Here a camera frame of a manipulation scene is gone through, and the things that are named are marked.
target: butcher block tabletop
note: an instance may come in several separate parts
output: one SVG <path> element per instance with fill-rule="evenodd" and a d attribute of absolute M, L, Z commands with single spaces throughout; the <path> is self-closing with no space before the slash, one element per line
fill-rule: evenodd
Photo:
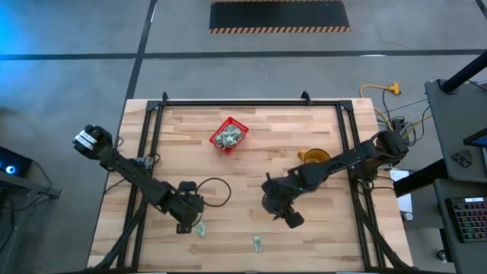
<path fill-rule="evenodd" d="M 363 142 L 378 131 L 374 108 L 367 98 L 349 100 L 353 102 Z M 119 131 L 125 141 L 119 151 L 127 158 L 137 155 L 146 103 L 147 100 L 128 100 L 126 103 Z M 249 132 L 237 149 L 227 156 L 208 139 L 229 116 L 247 126 Z M 155 118 L 151 119 L 149 127 L 147 154 L 154 123 Z M 349 143 L 353 147 L 349 123 L 346 125 Z M 363 270 L 345 171 L 330 176 L 316 192 L 305 193 L 296 199 L 293 207 L 305 219 L 300 227 L 290 229 L 283 219 L 273 221 L 273 215 L 261 206 L 263 191 L 260 187 L 266 181 L 266 172 L 271 177 L 285 175 L 287 169 L 300 164 L 297 153 L 303 148 L 322 148 L 332 157 L 343 153 L 334 107 L 165 107 L 158 139 L 161 160 L 154 165 L 154 178 L 177 187 L 182 180 L 199 184 L 207 178 L 219 177 L 230 184 L 232 193 L 224 206 L 205 207 L 202 216 L 204 238 L 197 234 L 196 228 L 191 234 L 176 234 L 177 222 L 169 214 L 162 215 L 149 206 L 138 270 Z M 387 172 L 380 175 L 389 176 Z M 121 179 L 119 174 L 111 173 L 106 188 Z M 386 179 L 375 182 L 375 186 L 392 185 Z M 105 194 L 88 266 L 99 263 L 120 236 L 130 186 L 130 183 L 123 182 Z M 228 189 L 221 182 L 211 181 L 202 186 L 199 193 L 206 202 L 219 204 L 228 196 Z M 377 189 L 372 196 L 381 234 L 399 257 L 412 265 L 394 191 Z M 261 237 L 262 251 L 259 253 L 254 250 L 253 236 Z M 134 238 L 135 232 L 129 242 L 127 266 L 131 263 Z M 376 266 L 374 245 L 369 234 L 368 248 L 372 264 Z"/>

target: yellow cup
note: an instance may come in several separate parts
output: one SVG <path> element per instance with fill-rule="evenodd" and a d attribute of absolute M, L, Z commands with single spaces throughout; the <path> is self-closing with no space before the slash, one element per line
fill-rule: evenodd
<path fill-rule="evenodd" d="M 323 163 L 331 158 L 326 151 L 320 148 L 313 148 L 309 151 L 301 150 L 298 152 L 298 157 L 305 164 Z"/>

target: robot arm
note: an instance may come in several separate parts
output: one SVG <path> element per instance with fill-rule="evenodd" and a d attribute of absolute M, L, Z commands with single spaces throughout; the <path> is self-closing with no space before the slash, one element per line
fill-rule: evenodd
<path fill-rule="evenodd" d="M 124 158 L 113 147 L 112 136 L 99 126 L 88 125 L 73 140 L 75 149 L 86 158 L 99 160 L 105 169 L 120 173 L 135 184 L 147 199 L 163 214 L 170 213 L 179 223 L 178 233 L 189 233 L 199 214 L 203 212 L 203 197 L 196 195 L 196 183 L 181 182 L 178 189 L 168 182 L 152 178 L 146 170 Z"/>
<path fill-rule="evenodd" d="M 264 209 L 284 218 L 290 228 L 302 225 L 304 219 L 291 207 L 302 193 L 315 191 L 329 175 L 354 166 L 355 175 L 363 181 L 372 181 L 382 164 L 398 164 L 409 149 L 401 137 L 392 131 L 379 132 L 356 148 L 324 163 L 302 164 L 288 171 L 287 177 L 271 178 L 262 185 Z"/>

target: concrete floor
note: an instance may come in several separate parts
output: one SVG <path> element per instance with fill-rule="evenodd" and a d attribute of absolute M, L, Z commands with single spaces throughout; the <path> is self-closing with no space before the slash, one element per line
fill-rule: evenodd
<path fill-rule="evenodd" d="M 147 53 L 261 50 L 430 50 L 487 48 L 487 20 L 473 0 L 344 0 L 351 33 L 210 35 L 209 0 L 158 0 Z M 0 2 L 1 54 L 137 53 L 149 0 Z M 448 78 L 475 56 L 388 56 L 145 60 L 135 98 L 357 97 L 364 84 L 392 84 L 389 108 L 425 98 L 423 83 Z M 1 61 L 0 145 L 39 161 L 62 189 L 31 216 L 18 273 L 83 269 L 107 173 L 71 147 L 84 125 L 116 133 L 133 59 Z M 476 80 L 487 79 L 487 73 Z M 381 91 L 365 92 L 383 109 Z M 393 112 L 412 119 L 427 107 Z M 400 167 L 441 157 L 432 119 Z M 418 196 L 421 203 L 428 196 Z M 434 257 L 438 230 L 406 227 L 415 265 L 452 271 Z"/>

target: yellow and black striped mat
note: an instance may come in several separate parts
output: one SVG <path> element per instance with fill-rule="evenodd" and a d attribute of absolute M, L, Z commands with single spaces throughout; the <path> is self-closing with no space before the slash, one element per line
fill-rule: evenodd
<path fill-rule="evenodd" d="M 341 0 L 216 0 L 210 33 L 342 33 L 350 25 Z"/>

